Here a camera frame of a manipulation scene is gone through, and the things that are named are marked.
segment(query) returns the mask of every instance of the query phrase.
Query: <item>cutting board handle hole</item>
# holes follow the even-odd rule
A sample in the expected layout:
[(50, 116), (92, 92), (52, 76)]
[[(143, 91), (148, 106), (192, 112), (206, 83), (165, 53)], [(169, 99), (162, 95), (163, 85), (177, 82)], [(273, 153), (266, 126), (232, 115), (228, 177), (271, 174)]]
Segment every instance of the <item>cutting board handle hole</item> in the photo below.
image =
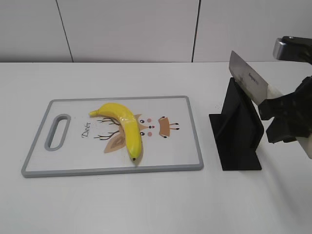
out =
[(44, 147), (48, 151), (55, 151), (62, 147), (71, 117), (67, 114), (61, 114), (54, 118), (45, 141)]

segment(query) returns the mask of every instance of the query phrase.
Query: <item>knife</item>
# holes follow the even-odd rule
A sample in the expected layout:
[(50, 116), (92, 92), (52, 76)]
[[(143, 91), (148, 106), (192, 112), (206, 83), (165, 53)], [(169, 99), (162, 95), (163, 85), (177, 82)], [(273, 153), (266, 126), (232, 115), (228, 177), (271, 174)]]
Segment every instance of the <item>knife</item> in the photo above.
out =
[[(283, 96), (279, 90), (269, 85), (234, 51), (231, 53), (229, 69), (238, 85), (257, 106), (265, 99)], [(312, 134), (308, 138), (296, 137), (296, 140), (298, 140), (308, 157), (312, 159)]]

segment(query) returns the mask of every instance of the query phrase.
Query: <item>deer text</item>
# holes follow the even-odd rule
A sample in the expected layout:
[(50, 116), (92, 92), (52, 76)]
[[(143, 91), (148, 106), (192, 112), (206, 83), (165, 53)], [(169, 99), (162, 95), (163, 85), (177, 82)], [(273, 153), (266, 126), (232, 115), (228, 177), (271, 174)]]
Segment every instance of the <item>deer text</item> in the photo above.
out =
[(88, 137), (90, 131), (90, 123), (86, 123), (84, 127), (85, 127), (84, 132), (81, 134), (82, 138)]

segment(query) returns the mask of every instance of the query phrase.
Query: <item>banana tip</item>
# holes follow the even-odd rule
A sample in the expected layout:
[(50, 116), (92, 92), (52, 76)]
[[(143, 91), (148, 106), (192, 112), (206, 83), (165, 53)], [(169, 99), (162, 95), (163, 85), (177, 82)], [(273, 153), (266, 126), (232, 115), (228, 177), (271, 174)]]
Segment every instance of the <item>banana tip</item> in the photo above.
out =
[(89, 113), (89, 116), (90, 116), (90, 117), (98, 116), (98, 110), (96, 110), (96, 111), (91, 111), (91, 112)]

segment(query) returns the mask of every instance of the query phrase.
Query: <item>deer ear drawing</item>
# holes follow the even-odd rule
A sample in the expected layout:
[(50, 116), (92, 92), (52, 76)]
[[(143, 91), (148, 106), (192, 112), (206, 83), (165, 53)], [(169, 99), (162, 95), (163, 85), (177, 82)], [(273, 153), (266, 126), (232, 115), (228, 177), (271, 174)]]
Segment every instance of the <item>deer ear drawing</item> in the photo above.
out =
[(104, 153), (110, 153), (114, 152), (116, 150), (119, 150), (126, 145), (126, 139), (124, 134), (117, 134), (112, 139), (109, 140)]

